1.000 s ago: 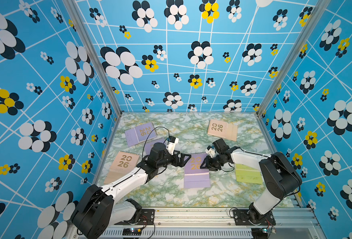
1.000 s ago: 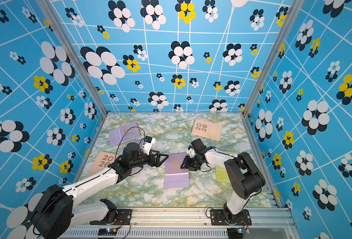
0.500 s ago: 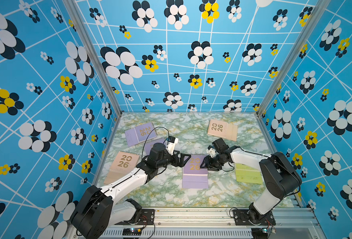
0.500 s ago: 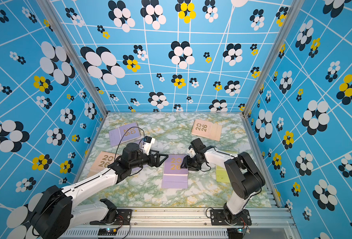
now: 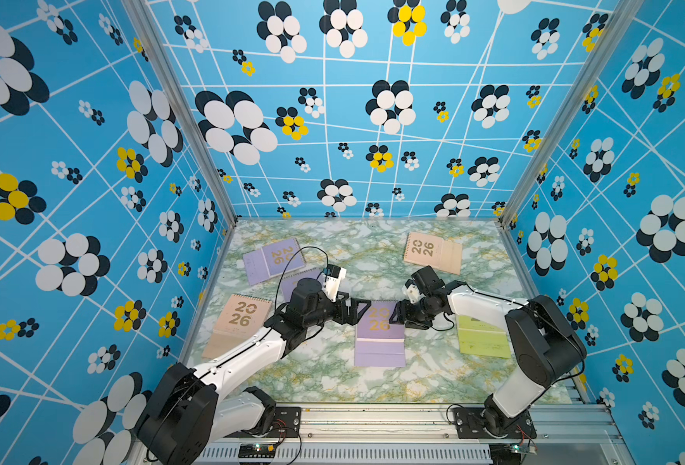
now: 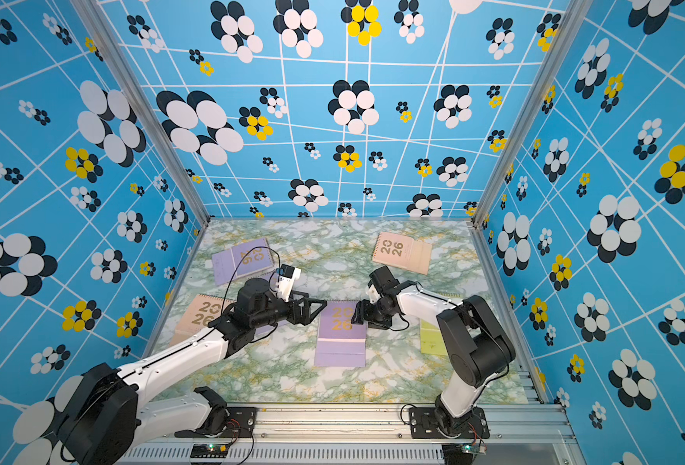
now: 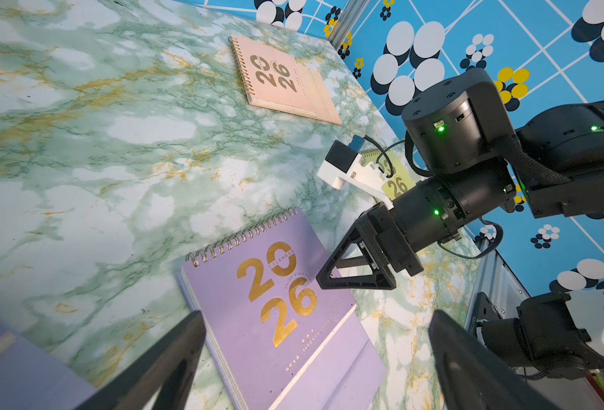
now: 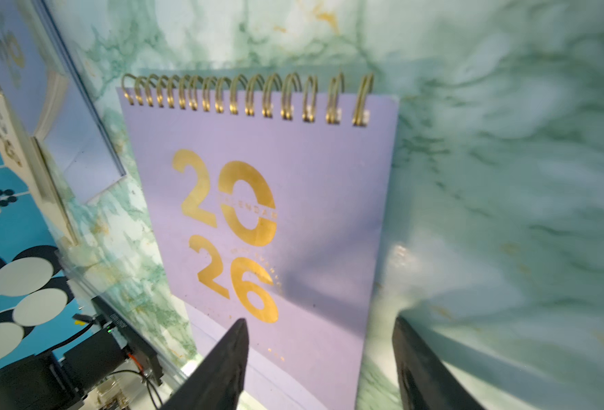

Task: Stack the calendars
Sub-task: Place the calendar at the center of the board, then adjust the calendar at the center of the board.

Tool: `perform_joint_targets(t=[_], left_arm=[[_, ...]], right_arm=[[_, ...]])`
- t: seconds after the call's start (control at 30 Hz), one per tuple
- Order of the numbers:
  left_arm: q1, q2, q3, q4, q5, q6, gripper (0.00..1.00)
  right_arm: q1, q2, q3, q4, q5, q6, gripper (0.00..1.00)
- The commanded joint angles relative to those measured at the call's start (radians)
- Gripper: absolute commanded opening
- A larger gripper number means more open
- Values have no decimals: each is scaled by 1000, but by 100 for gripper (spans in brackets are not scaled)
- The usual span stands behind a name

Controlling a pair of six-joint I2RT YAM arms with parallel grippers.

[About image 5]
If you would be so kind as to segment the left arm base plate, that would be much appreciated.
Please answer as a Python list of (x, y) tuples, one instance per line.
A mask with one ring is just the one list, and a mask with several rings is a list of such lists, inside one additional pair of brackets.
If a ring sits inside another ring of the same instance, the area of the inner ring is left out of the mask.
[(271, 414), (263, 414), (257, 426), (236, 431), (228, 438), (298, 438), (302, 413), (302, 408), (298, 406), (278, 406)]

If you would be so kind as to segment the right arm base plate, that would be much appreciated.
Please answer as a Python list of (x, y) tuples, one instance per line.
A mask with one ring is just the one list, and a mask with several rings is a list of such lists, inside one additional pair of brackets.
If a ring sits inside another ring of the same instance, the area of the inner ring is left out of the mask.
[(446, 418), (456, 428), (460, 439), (520, 442), (537, 438), (535, 425), (528, 411), (515, 418), (503, 418), (501, 414), (483, 407), (453, 404), (447, 409)]

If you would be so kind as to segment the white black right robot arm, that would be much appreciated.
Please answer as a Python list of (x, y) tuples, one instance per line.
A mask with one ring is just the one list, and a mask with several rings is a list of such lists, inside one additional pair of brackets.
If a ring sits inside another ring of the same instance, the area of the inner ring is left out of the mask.
[(575, 329), (555, 300), (535, 296), (513, 300), (478, 291), (464, 281), (444, 282), (432, 267), (423, 267), (404, 285), (405, 299), (395, 305), (389, 323), (427, 331), (438, 315), (468, 317), (507, 335), (517, 367), (490, 394), (478, 424), (495, 438), (518, 428), (528, 410), (553, 385), (572, 377), (588, 356)]

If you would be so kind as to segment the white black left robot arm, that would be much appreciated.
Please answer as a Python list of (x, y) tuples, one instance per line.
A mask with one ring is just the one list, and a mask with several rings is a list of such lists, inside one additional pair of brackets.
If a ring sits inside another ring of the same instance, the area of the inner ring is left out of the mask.
[(326, 323), (355, 326), (371, 308), (340, 291), (338, 279), (301, 279), (288, 302), (280, 304), (247, 341), (209, 362), (177, 363), (160, 380), (135, 426), (146, 460), (191, 464), (212, 441), (243, 433), (264, 436), (288, 430), (276, 422), (276, 401), (258, 387), (232, 393), (263, 368), (279, 362), (311, 340), (310, 329)]

